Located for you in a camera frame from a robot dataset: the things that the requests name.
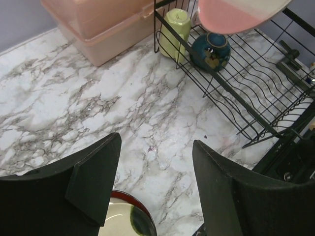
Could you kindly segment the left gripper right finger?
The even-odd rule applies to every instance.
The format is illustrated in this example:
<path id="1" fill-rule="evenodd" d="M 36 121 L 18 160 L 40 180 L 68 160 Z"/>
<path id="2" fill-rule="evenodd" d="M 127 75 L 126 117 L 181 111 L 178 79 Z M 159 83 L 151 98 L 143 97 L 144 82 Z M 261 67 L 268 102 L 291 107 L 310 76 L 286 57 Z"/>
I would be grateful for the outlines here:
<path id="1" fill-rule="evenodd" d="M 315 184 L 295 184 L 251 171 L 200 140 L 194 173 L 209 236 L 312 236 Z"/>

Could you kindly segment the pink and cream plate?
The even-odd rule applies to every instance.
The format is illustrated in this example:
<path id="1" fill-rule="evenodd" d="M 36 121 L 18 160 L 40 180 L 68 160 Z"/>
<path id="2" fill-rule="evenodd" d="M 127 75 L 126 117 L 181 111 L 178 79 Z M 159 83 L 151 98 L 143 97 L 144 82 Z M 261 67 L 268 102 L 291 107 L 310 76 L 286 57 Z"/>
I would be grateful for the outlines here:
<path id="1" fill-rule="evenodd" d="M 198 17 L 202 26 L 218 34 L 247 31 L 270 20 L 291 0 L 200 0 Z"/>

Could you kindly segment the cream plate black patch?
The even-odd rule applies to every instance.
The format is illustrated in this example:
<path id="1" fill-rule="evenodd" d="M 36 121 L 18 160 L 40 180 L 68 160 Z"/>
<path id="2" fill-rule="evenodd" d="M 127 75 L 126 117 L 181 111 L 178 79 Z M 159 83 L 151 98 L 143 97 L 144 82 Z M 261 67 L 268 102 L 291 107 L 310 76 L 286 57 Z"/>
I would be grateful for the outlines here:
<path id="1" fill-rule="evenodd" d="M 154 228 L 150 218 L 135 205 L 111 198 L 104 226 L 99 236 L 153 236 Z"/>

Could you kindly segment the dark bowl cream inside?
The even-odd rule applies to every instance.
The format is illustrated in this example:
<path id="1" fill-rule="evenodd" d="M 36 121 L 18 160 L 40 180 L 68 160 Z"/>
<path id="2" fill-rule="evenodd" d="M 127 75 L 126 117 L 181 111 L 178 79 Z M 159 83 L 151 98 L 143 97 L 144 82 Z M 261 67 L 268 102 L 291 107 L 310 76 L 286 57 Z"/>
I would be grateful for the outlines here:
<path id="1" fill-rule="evenodd" d="M 216 72 L 226 67 L 231 57 L 231 46 L 222 34 L 204 33 L 193 42 L 191 48 Z"/>

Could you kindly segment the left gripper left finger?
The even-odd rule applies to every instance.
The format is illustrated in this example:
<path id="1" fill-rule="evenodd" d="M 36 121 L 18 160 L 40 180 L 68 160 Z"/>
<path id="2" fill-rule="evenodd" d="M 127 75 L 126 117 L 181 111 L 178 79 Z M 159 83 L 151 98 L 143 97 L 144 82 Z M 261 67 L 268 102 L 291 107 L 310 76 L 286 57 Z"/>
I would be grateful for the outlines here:
<path id="1" fill-rule="evenodd" d="M 89 147 L 21 176 L 0 179 L 3 236 L 96 236 L 105 224 L 122 139 Z"/>

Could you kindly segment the yellow-green ceramic mug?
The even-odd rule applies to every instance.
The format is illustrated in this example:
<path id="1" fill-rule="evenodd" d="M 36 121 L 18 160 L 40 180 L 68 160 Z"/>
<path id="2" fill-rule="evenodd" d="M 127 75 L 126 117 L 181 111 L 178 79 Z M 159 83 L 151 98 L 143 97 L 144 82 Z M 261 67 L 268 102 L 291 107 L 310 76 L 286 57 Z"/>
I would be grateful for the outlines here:
<path id="1" fill-rule="evenodd" d="M 188 41 L 191 19 L 187 11 L 174 8 L 166 13 L 164 20 L 185 42 Z M 184 62 L 185 47 L 165 25 L 161 28 L 159 43 L 160 52 L 164 56 L 174 59 L 177 63 Z"/>

